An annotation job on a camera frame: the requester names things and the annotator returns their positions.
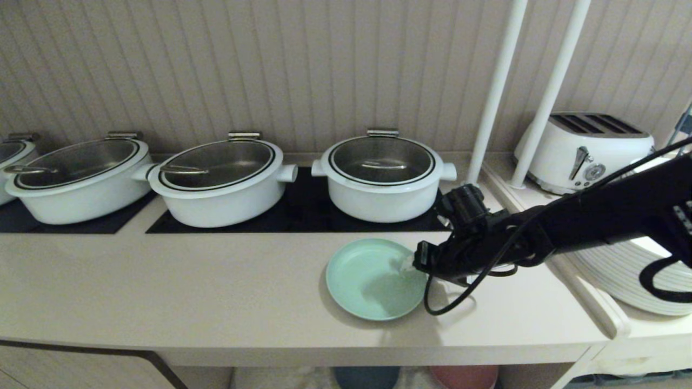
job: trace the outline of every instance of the green plate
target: green plate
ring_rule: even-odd
[[[423,300],[428,276],[399,272],[413,252],[386,239],[362,239],[337,251],[327,265],[327,288],[343,309],[368,320],[392,320]]]

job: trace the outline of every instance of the cooktop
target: cooktop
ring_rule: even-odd
[[[399,223],[372,223],[346,215],[329,199],[326,177],[312,177],[310,168],[298,168],[294,183],[286,185],[284,196],[265,213],[233,226],[190,227],[166,211],[147,231],[163,233],[355,233],[446,231],[432,209]]]
[[[154,191],[127,207],[96,219],[81,223],[54,226],[34,219],[18,199],[0,206],[0,233],[44,233],[44,234],[114,234],[154,197]]]

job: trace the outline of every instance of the pot lid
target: pot lid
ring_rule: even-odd
[[[17,167],[15,183],[24,189],[67,186],[116,169],[139,150],[140,144],[129,139],[104,139],[63,147]]]
[[[176,190],[211,190],[247,181],[272,164],[276,153],[262,141],[234,139],[182,152],[159,170],[161,183]]]
[[[0,164],[18,155],[26,148],[24,142],[5,142],[0,143]]]
[[[425,147],[406,139],[366,136],[335,147],[329,164],[353,181],[390,186],[428,176],[435,168],[435,158]]]

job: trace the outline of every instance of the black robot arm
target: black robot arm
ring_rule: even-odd
[[[471,184],[445,194],[434,207],[449,221],[452,233],[439,246],[420,242],[414,267],[469,288],[458,301],[439,311],[428,306],[426,290],[426,309],[432,314],[447,312],[482,278],[496,275],[491,269],[498,264],[536,266],[556,253],[645,235],[671,256],[641,272],[642,286],[662,300],[692,302],[692,291],[665,291],[653,284],[654,276],[673,263],[680,261],[692,268],[692,154],[617,179],[625,171],[691,141],[660,150],[588,189],[512,215],[506,210],[490,213],[480,190]],[[473,285],[466,283],[470,275],[478,275]]]

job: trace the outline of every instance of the toaster lever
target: toaster lever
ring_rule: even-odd
[[[572,168],[572,173],[570,174],[570,180],[573,180],[574,177],[576,177],[579,169],[581,169],[581,166],[588,158],[589,150],[586,148],[586,146],[579,146],[579,148],[576,149],[576,159],[574,159],[574,167]]]

